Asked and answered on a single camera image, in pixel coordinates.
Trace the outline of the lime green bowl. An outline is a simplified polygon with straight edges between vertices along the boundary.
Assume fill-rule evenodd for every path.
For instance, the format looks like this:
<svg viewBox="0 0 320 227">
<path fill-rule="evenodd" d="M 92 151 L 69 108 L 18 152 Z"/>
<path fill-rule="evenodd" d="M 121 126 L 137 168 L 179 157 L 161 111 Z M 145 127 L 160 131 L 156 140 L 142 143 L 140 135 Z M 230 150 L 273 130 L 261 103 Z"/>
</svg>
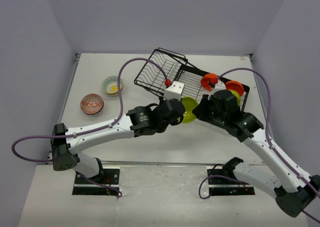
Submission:
<svg viewBox="0 0 320 227">
<path fill-rule="evenodd" d="M 239 95 L 239 93 L 235 90 L 232 90 L 232 89 L 230 89 L 229 91 L 236 97 L 237 104 L 240 106 L 241 105 L 241 96 Z"/>
<path fill-rule="evenodd" d="M 198 102 L 190 96 L 184 96 L 181 102 L 185 108 L 182 123 L 189 124 L 197 118 L 196 115 L 193 114 L 193 110 L 198 106 Z"/>
</svg>

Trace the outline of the lime green bowl front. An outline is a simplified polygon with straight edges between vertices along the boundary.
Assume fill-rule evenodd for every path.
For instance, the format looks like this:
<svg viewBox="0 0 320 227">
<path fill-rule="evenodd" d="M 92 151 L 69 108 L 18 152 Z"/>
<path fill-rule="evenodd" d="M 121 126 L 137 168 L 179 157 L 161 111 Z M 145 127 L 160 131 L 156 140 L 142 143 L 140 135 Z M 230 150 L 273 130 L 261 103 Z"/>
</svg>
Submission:
<svg viewBox="0 0 320 227">
<path fill-rule="evenodd" d="M 241 96 L 239 95 L 239 93 L 235 90 L 232 90 L 232 89 L 230 89 L 229 91 L 236 97 L 237 104 L 240 106 L 241 105 Z"/>
</svg>

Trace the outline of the yellow sun pattern bowl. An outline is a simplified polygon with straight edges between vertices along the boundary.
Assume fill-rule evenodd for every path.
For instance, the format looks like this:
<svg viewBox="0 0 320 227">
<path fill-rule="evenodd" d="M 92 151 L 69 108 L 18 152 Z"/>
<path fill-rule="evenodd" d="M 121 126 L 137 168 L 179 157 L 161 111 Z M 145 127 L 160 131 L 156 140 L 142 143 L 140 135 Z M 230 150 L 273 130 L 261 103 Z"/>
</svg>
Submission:
<svg viewBox="0 0 320 227">
<path fill-rule="evenodd" d="M 119 86 L 118 87 L 118 77 L 116 75 L 108 76 L 106 79 L 103 80 L 101 83 L 102 90 L 106 88 L 107 86 L 116 86 L 118 90 L 120 90 L 121 87 L 124 87 L 124 82 L 120 78 L 119 80 Z"/>
</svg>

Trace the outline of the red diamond pattern bowl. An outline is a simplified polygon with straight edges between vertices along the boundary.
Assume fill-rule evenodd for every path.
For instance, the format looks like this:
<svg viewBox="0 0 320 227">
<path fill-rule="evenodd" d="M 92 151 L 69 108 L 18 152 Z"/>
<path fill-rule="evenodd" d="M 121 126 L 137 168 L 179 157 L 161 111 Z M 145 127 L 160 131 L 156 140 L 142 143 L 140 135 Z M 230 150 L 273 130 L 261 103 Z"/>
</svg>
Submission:
<svg viewBox="0 0 320 227">
<path fill-rule="evenodd" d="M 96 93 L 87 94 L 80 102 L 82 112 L 97 112 L 104 107 L 104 100 Z"/>
</svg>

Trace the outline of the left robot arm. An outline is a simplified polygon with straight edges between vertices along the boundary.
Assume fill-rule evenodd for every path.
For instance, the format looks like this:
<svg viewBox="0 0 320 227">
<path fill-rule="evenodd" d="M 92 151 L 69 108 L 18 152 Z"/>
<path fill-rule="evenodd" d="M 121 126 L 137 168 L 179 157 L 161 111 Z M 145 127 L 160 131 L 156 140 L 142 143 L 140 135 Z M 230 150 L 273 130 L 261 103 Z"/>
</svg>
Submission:
<svg viewBox="0 0 320 227">
<path fill-rule="evenodd" d="M 180 100 L 171 99 L 160 104 L 137 106 L 115 123 L 109 120 L 75 128 L 56 124 L 50 140 L 53 170 L 74 170 L 97 184 L 104 177 L 101 161 L 88 156 L 84 150 L 115 140 L 163 133 L 169 125 L 180 124 L 185 111 Z"/>
</svg>

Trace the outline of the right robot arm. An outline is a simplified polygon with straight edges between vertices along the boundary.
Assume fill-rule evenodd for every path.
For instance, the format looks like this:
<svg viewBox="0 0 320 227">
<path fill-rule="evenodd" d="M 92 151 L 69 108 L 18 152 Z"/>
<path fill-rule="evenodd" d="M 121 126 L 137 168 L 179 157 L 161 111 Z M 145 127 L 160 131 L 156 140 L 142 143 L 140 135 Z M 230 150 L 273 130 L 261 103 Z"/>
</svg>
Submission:
<svg viewBox="0 0 320 227">
<path fill-rule="evenodd" d="M 213 95 L 204 95 L 192 112 L 200 121 L 225 129 L 256 153 L 272 171 L 267 174 L 256 170 L 234 157 L 222 166 L 222 176 L 227 183 L 237 181 L 258 188 L 293 218 L 320 195 L 319 175 L 310 175 L 290 159 L 253 114 L 241 111 L 231 91 L 219 90 Z"/>
</svg>

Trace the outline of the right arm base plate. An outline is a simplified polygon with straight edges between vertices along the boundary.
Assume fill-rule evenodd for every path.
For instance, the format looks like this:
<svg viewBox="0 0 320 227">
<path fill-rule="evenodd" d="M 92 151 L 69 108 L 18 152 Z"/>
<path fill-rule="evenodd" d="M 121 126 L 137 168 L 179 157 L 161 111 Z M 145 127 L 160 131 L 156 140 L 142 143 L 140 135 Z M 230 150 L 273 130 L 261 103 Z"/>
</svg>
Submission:
<svg viewBox="0 0 320 227">
<path fill-rule="evenodd" d="M 209 179 L 208 185 L 211 196 L 253 196 L 256 194 L 252 185 L 242 185 L 221 177 Z"/>
</svg>

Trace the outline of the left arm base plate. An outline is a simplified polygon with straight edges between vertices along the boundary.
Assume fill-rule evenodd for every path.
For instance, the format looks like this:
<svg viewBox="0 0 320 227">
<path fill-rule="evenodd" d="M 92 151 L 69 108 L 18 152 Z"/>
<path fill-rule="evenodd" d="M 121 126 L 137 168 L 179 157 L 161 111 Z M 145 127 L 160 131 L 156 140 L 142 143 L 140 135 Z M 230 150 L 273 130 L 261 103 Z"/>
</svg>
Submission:
<svg viewBox="0 0 320 227">
<path fill-rule="evenodd" d="M 120 197 L 119 180 L 119 168 L 104 168 L 103 174 L 98 177 L 89 178 L 89 181 L 77 172 L 75 174 L 72 195 Z"/>
</svg>

